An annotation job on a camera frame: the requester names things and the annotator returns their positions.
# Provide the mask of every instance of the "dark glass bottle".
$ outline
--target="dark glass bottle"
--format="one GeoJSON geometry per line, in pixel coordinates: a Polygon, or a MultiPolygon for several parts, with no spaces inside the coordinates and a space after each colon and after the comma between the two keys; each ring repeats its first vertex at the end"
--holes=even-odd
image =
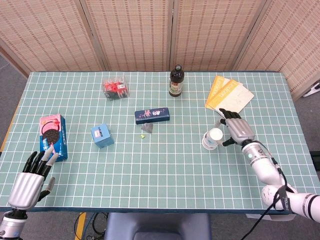
{"type": "Polygon", "coordinates": [[[172,97],[178,97],[181,95],[184,78],[185,73],[182,71],[182,66],[176,65],[174,70],[170,73],[169,94],[172,97]]]}

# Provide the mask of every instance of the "bottle cap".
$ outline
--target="bottle cap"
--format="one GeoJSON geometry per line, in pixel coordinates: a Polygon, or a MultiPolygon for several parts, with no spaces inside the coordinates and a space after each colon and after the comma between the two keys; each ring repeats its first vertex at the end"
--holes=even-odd
{"type": "Polygon", "coordinates": [[[176,65],[176,66],[175,66],[175,70],[180,71],[181,69],[182,69],[182,66],[181,66],[181,65],[176,65]]]}

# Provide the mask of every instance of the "gray chair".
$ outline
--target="gray chair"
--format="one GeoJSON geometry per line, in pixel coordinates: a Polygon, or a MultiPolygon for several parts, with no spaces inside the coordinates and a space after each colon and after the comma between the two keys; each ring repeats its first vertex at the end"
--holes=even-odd
{"type": "Polygon", "coordinates": [[[109,213],[104,240],[211,240],[206,213],[109,213]]]}

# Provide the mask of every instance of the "bottle label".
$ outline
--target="bottle label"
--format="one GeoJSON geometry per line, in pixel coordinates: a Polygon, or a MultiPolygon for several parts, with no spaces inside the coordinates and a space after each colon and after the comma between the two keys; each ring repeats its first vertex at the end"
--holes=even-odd
{"type": "Polygon", "coordinates": [[[182,86],[183,86],[182,82],[176,83],[176,82],[170,81],[169,92],[174,95],[180,94],[182,92],[182,86]]]}

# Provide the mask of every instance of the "oreo box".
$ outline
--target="oreo box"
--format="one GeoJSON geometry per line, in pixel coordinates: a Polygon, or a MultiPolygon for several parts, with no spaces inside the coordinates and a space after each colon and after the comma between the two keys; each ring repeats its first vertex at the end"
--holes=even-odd
{"type": "Polygon", "coordinates": [[[40,151],[46,151],[53,146],[53,154],[58,153],[57,161],[68,158],[66,120],[61,114],[40,118],[40,151]]]}
{"type": "Polygon", "coordinates": [[[154,123],[170,120],[169,109],[167,107],[135,111],[134,116],[136,124],[154,123]]]}

